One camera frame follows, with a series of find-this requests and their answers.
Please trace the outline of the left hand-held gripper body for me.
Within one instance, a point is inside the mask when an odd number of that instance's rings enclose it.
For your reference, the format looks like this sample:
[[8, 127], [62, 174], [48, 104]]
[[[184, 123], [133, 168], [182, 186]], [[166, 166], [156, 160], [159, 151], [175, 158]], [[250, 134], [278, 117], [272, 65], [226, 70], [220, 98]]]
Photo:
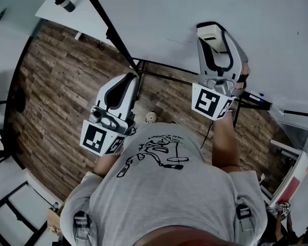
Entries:
[[83, 121], [80, 146], [96, 155], [110, 155], [118, 151], [135, 126], [130, 112], [122, 120], [107, 111], [92, 106], [88, 120]]

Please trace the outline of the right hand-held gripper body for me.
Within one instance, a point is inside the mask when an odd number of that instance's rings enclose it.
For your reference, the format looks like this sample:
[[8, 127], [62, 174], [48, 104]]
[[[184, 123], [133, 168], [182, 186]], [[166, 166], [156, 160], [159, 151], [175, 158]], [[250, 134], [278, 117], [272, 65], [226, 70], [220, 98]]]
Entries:
[[192, 84], [191, 109], [212, 121], [222, 119], [233, 101], [246, 88], [247, 76], [238, 80], [200, 74], [200, 81]]

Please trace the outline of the person's right hand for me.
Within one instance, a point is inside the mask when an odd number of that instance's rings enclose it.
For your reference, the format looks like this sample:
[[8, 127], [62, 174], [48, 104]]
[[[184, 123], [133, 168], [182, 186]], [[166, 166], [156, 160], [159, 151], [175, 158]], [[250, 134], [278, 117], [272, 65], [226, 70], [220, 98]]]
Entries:
[[236, 89], [241, 90], [241, 89], [246, 88], [246, 79], [250, 75], [250, 73], [251, 73], [251, 70], [249, 68], [248, 62], [243, 62], [241, 74], [237, 81]]

